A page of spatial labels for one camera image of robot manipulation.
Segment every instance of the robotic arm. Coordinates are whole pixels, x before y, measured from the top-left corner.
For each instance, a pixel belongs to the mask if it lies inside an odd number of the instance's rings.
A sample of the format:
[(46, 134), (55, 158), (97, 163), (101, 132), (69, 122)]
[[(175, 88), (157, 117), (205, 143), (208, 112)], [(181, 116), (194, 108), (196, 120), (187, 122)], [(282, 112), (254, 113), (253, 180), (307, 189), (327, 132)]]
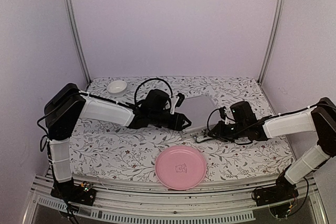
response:
[(45, 106), (42, 118), (48, 130), (48, 158), (54, 176), (55, 189), (51, 195), (86, 205), (92, 205), (95, 200), (92, 185), (75, 186), (70, 169), (69, 138), (79, 118), (112, 122), (130, 129), (152, 124), (181, 131), (191, 125), (184, 114), (175, 112), (175, 107), (183, 100), (181, 93), (170, 98), (164, 91), (154, 89), (137, 104), (123, 104), (80, 91), (75, 84), (67, 84)]
[(267, 116), (260, 120), (256, 119), (248, 102), (235, 103), (230, 109), (235, 123), (219, 121), (208, 132), (210, 137), (222, 141), (234, 141), (239, 137), (266, 141), (281, 135), (314, 131), (319, 138), (316, 145), (280, 174), (275, 186), (254, 191), (257, 206), (297, 197), (295, 184), (336, 155), (336, 106), (329, 98), (322, 98), (317, 104), (297, 112)]

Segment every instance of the white bowl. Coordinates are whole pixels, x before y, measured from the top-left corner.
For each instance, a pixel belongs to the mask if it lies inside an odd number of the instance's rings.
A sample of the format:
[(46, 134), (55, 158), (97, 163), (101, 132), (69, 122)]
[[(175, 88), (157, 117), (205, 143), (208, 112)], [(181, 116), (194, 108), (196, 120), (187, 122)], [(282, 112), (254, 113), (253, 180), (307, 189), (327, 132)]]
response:
[(110, 93), (110, 95), (114, 97), (122, 97), (124, 94), (126, 94), (127, 90), (127, 82), (118, 80), (118, 81), (112, 81), (107, 86), (107, 91)]

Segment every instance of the white wall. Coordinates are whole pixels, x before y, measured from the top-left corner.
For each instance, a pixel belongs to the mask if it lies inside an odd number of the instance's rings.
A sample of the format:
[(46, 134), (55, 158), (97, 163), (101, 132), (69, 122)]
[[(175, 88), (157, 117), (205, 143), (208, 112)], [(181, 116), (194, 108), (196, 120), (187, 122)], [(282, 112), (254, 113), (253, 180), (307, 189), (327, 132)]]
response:
[(36, 120), (67, 82), (84, 87), (63, 0), (0, 0), (0, 223), (19, 223), (47, 168)]
[(276, 0), (73, 0), (95, 77), (257, 77)]
[[(336, 0), (285, 0), (264, 89), (277, 112), (336, 103)], [(317, 141), (305, 133), (290, 137), (297, 156)], [(314, 174), (330, 223), (336, 220), (336, 160)]]

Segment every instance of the ventilation grille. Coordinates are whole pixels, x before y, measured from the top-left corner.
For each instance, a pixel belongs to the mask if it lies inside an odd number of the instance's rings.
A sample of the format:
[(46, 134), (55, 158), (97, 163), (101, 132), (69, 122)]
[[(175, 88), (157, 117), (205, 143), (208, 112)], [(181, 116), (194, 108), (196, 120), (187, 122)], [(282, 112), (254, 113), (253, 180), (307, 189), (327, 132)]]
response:
[[(60, 200), (39, 196), (40, 205), (66, 212), (67, 206)], [(255, 220), (252, 211), (240, 212), (230, 215), (206, 216), (206, 217), (142, 217), (132, 215), (114, 214), (104, 210), (86, 209), (86, 212), (77, 215), (96, 220), (104, 220), (117, 224), (221, 224), (221, 223), (242, 223)]]

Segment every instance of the floral pattern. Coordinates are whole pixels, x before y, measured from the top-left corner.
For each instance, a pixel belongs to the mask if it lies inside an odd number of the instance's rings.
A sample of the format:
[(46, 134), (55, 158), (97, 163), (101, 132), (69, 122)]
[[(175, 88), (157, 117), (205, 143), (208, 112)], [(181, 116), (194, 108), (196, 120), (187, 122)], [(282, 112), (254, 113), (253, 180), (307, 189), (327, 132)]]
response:
[[(88, 92), (112, 98), (106, 87), (112, 80), (125, 80), (128, 90), (119, 102), (133, 103), (137, 86), (149, 77), (96, 78)], [(229, 107), (246, 100), (257, 118), (272, 114), (271, 108), (257, 82), (251, 78), (224, 77), (162, 77), (186, 98), (207, 94), (216, 106)], [(146, 83), (139, 89), (138, 99), (149, 90), (168, 87), (159, 81)], [(179, 132), (153, 126), (132, 130), (109, 122), (81, 119), (70, 138), (70, 163), (75, 174), (99, 178), (157, 182), (154, 171), (156, 157), (174, 145), (197, 148), (207, 161), (205, 181), (241, 179), (280, 173), (293, 156), (284, 137), (250, 145), (236, 145), (217, 140), (196, 144), (183, 140)]]

